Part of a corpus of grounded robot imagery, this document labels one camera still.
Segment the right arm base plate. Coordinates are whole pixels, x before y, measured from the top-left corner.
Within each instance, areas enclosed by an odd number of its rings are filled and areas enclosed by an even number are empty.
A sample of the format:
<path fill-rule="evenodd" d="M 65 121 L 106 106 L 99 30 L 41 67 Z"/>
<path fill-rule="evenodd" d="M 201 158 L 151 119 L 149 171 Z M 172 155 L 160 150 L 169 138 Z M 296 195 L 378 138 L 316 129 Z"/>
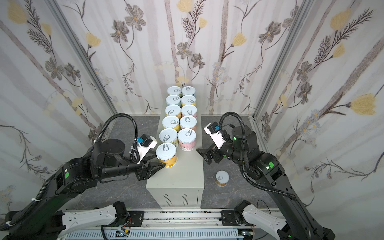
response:
<path fill-rule="evenodd" d="M 246 222 L 243 214 L 235 210 L 221 211 L 219 221 L 222 222 L 222 225 L 225 227 L 256 226 L 255 224 Z"/>

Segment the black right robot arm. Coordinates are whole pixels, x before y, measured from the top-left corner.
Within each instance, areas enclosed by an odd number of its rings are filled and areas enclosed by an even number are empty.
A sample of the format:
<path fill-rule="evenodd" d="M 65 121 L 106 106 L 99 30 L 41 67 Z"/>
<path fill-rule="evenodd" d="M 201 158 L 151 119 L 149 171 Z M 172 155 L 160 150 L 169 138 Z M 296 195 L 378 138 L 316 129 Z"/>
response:
<path fill-rule="evenodd" d="M 213 144 L 197 149 L 207 164 L 228 159 L 238 165 L 242 177 L 253 187 L 267 192 L 284 219 L 269 215 L 248 201 L 234 208 L 235 223 L 254 225 L 276 240 L 333 240 L 335 233 L 321 226 L 293 189 L 277 158 L 260 150 L 257 134 L 234 112 L 204 127 Z"/>

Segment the teal brown label can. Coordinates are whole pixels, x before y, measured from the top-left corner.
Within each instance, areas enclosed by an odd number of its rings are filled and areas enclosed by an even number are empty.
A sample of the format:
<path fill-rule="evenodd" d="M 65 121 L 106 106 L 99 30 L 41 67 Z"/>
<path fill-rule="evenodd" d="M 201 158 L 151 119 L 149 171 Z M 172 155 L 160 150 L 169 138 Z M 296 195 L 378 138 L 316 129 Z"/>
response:
<path fill-rule="evenodd" d="M 191 86 L 185 86 L 182 88 L 182 96 L 191 95 L 194 96 L 196 93 L 196 89 Z"/>

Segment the green label can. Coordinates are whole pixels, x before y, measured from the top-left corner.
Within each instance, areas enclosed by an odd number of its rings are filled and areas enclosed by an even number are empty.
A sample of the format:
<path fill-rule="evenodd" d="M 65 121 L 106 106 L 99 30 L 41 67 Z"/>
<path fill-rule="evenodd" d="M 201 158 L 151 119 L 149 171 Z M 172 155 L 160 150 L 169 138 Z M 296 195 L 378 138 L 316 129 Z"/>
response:
<path fill-rule="evenodd" d="M 176 95 L 181 97 L 182 96 L 182 89 L 178 86 L 171 86 L 167 89 L 168 95 Z"/>

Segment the yellow label can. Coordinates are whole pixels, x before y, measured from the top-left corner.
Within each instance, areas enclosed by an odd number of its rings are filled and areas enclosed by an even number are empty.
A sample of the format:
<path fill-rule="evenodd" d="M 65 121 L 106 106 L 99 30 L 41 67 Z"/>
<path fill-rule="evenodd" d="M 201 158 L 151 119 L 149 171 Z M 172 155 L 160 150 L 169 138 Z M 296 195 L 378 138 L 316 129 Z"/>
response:
<path fill-rule="evenodd" d="M 196 98 L 193 95 L 185 95 L 181 98 L 182 107 L 187 105 L 196 106 Z"/>
<path fill-rule="evenodd" d="M 177 132 L 179 132 L 181 129 L 180 120 L 176 116 L 166 116 L 162 120 L 162 125 L 163 125 L 164 129 L 174 129 Z"/>

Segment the red label can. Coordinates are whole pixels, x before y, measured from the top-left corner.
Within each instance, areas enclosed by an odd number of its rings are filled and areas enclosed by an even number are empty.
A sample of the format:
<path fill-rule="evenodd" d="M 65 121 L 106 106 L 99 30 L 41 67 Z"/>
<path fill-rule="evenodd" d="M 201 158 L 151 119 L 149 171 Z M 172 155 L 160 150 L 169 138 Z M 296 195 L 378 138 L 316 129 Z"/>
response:
<path fill-rule="evenodd" d="M 180 119 L 181 129 L 197 129 L 197 119 L 193 116 L 184 116 Z"/>

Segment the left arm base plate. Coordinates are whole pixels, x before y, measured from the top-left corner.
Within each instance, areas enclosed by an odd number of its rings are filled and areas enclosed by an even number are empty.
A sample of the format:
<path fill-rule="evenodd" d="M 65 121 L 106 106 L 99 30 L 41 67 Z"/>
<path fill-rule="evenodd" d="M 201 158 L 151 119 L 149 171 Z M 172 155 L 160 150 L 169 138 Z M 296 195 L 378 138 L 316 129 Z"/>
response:
<path fill-rule="evenodd" d="M 141 227 L 144 220 L 144 214 L 144 211 L 128 211 L 128 216 L 122 227 Z"/>

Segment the orange label can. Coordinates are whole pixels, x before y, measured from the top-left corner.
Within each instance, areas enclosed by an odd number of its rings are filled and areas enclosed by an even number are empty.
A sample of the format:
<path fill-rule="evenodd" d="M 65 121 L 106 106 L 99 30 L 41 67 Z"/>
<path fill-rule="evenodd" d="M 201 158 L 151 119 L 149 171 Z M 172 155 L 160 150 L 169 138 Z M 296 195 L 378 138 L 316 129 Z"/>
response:
<path fill-rule="evenodd" d="M 225 187 L 230 180 L 230 176 L 226 171 L 220 170 L 216 173 L 216 184 L 219 187 Z"/>

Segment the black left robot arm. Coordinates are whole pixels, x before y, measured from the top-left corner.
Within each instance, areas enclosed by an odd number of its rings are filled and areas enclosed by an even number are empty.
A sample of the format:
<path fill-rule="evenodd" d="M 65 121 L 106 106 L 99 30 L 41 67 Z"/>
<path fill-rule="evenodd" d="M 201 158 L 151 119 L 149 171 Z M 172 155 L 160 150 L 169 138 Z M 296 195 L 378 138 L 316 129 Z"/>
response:
<path fill-rule="evenodd" d="M 117 118 L 127 118 L 133 123 L 134 138 L 129 157 L 124 156 L 125 144 L 118 139 L 102 141 L 109 124 Z M 75 223 L 65 221 L 60 209 L 69 200 L 99 183 L 115 181 L 118 176 L 135 174 L 138 181 L 148 180 L 166 165 L 154 162 L 155 152 L 146 157 L 140 149 L 153 142 L 149 135 L 139 136 L 138 126 L 128 114 L 115 114 L 103 125 L 95 143 L 87 153 L 65 163 L 42 185 L 37 196 L 21 211 L 11 211 L 1 231 L 8 234 L 6 240 L 56 240 L 69 232 Z"/>

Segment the pink label can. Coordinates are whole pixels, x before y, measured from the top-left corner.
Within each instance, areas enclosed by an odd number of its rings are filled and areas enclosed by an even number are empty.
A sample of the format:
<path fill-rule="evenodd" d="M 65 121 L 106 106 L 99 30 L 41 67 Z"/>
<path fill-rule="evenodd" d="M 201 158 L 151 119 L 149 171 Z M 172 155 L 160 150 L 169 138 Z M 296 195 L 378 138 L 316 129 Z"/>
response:
<path fill-rule="evenodd" d="M 193 129 L 181 129 L 178 133 L 178 141 L 181 150 L 189 152 L 195 149 L 197 134 Z"/>

